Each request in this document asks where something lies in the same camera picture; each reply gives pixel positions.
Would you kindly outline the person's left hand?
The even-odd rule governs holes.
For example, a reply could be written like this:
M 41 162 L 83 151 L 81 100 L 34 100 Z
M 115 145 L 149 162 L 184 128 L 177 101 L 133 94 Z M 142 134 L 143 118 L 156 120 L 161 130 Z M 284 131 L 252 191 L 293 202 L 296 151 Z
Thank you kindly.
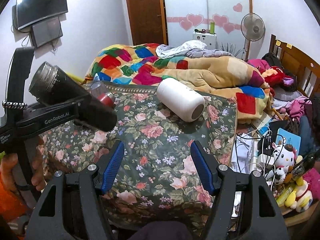
M 31 185 L 37 191 L 42 191 L 46 186 L 43 176 L 42 154 L 37 152 L 31 163 L 34 173 L 31 179 Z M 6 154 L 1 160 L 1 181 L 6 191 L 18 194 L 16 183 L 23 181 L 23 173 L 18 163 L 18 155 L 16 153 Z

